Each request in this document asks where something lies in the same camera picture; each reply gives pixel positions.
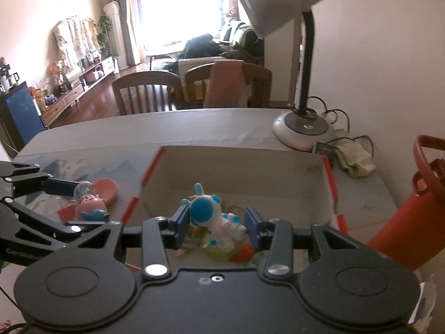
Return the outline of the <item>red orange figure keychain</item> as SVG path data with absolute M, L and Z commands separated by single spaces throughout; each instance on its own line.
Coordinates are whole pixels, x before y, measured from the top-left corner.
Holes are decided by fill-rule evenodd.
M 255 253 L 256 251 L 251 245 L 243 245 L 238 251 L 229 256 L 229 262 L 249 262 Z

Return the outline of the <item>red binder clip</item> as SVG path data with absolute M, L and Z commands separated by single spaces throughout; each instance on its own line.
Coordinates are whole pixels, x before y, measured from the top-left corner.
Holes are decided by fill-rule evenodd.
M 69 205 L 67 207 L 59 209 L 57 211 L 57 215 L 59 216 L 61 222 L 79 221 L 75 205 Z

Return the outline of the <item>white blue astronaut keychain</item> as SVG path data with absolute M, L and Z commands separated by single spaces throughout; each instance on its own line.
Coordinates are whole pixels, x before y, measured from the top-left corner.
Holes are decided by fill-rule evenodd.
M 241 219 L 233 213 L 224 213 L 222 201 L 217 195 L 207 195 L 200 183 L 194 185 L 195 195 L 182 199 L 189 208 L 193 225 L 205 227 L 211 246 L 221 252 L 232 252 L 237 242 L 247 237 L 247 229 Z

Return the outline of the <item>pink heart-shaped dish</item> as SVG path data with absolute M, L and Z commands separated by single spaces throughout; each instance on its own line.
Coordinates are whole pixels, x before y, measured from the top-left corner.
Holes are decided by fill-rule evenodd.
M 97 180 L 93 184 L 93 190 L 103 199 L 107 207 L 113 204 L 118 197 L 118 185 L 108 178 Z

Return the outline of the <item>pink pig blue toy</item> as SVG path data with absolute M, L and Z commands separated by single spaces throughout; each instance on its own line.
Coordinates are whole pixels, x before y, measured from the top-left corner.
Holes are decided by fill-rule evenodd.
M 108 222 L 110 214 L 102 198 L 97 195 L 84 195 L 75 207 L 75 215 L 86 222 Z

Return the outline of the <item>green cap glue bottle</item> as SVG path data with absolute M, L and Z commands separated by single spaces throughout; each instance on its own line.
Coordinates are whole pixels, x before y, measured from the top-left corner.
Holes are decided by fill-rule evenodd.
M 217 262 L 228 262 L 231 253 L 230 252 L 223 252 L 217 245 L 214 240 L 210 240 L 206 247 L 204 248 L 204 251 L 206 252 L 206 255 L 211 258 L 213 261 Z

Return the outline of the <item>clear jar silver lid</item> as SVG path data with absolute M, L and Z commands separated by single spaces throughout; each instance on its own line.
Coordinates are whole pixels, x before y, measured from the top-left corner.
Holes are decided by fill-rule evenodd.
M 94 195 L 93 183 L 89 181 L 80 181 L 73 191 L 73 198 L 80 200 L 85 195 Z

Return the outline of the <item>red cardboard box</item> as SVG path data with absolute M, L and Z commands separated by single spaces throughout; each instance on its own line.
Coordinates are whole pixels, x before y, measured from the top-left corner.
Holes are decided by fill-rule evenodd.
M 263 219 L 294 228 L 325 223 L 346 232 L 330 162 L 319 154 L 212 146 L 163 146 L 143 176 L 138 197 L 122 217 L 127 227 L 156 216 L 171 217 L 201 183 L 218 195 L 225 213 L 253 207 Z

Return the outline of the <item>white folded cloth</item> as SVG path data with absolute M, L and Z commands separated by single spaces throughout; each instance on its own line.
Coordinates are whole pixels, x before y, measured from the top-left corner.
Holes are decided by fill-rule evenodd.
M 353 179 L 369 176 L 376 170 L 371 154 L 356 141 L 337 144 L 336 154 L 340 167 Z

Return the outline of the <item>blue cabinet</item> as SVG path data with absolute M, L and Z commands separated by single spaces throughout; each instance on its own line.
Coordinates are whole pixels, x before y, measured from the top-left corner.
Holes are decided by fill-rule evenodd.
M 17 151 L 47 130 L 26 82 L 1 95 L 1 122 Z

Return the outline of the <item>red water bottle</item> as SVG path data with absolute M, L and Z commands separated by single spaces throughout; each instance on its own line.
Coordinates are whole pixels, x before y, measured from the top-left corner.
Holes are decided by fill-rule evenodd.
M 428 161 L 425 149 L 444 151 L 444 139 L 420 135 L 413 145 L 418 168 L 412 193 L 368 246 L 415 271 L 444 249 L 444 159 Z

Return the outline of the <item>dark wooden chair left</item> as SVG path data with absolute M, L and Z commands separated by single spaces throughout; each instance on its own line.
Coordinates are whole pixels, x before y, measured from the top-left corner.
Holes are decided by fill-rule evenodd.
M 121 116 L 172 112 L 185 107 L 179 77 L 168 71 L 143 71 L 112 83 Z

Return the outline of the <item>pink cloth on chair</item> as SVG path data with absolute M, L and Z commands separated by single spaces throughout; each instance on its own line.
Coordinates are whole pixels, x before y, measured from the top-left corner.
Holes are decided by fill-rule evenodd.
M 242 60 L 217 60 L 213 63 L 204 107 L 247 108 L 248 89 Z

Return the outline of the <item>wooden chair right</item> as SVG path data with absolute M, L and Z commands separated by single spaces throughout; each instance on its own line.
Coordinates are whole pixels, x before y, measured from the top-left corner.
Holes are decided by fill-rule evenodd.
M 182 95 L 189 108 L 268 108 L 272 73 L 242 60 L 215 60 L 188 69 Z

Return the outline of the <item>low tv console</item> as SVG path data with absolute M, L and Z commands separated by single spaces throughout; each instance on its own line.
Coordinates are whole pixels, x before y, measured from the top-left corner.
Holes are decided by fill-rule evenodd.
M 100 82 L 118 72 L 118 60 L 114 56 L 106 57 L 90 65 L 84 71 L 74 75 L 69 81 L 71 89 L 62 92 L 54 103 L 41 113 L 43 124 L 49 127 L 70 106 L 78 105 L 79 100 Z

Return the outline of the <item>sofa with clothes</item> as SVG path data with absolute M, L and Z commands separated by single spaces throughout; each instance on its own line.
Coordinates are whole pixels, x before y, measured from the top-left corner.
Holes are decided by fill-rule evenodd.
M 179 60 L 202 57 L 224 57 L 264 65 L 264 41 L 250 24 L 232 19 L 223 26 L 221 36 L 222 40 L 219 41 L 210 34 L 188 40 L 177 57 L 165 63 L 163 68 L 177 74 Z

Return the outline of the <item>grey desk lamp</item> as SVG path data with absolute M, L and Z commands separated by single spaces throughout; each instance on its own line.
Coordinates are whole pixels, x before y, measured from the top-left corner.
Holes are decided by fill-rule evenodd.
M 272 125 L 286 146 L 311 152 L 336 138 L 331 124 L 307 106 L 315 42 L 312 7 L 322 0 L 238 0 L 264 41 L 264 65 L 272 72 L 272 107 L 283 107 Z

